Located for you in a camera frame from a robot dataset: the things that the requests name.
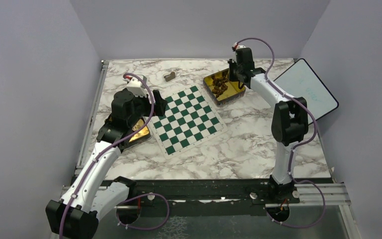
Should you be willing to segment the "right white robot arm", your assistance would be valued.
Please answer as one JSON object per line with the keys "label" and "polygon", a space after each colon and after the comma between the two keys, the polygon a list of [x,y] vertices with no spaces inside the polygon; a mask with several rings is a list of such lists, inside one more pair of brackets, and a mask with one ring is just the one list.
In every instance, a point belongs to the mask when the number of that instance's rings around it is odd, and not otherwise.
{"label": "right white robot arm", "polygon": [[229,80],[238,82],[258,93],[274,110],[271,131],[277,142],[276,160],[267,189],[268,198],[280,202],[292,193],[294,182],[291,177],[294,147],[302,142],[308,132],[308,114],[305,98],[287,94],[267,72],[255,67],[252,50],[234,46],[235,59],[228,60]]}

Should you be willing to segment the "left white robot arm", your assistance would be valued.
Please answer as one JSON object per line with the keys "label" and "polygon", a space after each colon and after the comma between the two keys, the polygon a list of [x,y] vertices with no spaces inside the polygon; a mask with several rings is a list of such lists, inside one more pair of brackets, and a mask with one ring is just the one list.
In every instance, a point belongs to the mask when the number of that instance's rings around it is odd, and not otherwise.
{"label": "left white robot arm", "polygon": [[76,180],[58,201],[51,200],[45,212],[53,233],[61,239],[91,239],[100,220],[120,203],[139,208],[136,182],[124,177],[113,180],[106,190],[99,188],[112,164],[138,133],[134,126],[144,117],[164,116],[167,100],[158,90],[136,96],[128,89],[115,93],[111,114],[96,137],[89,160]]}

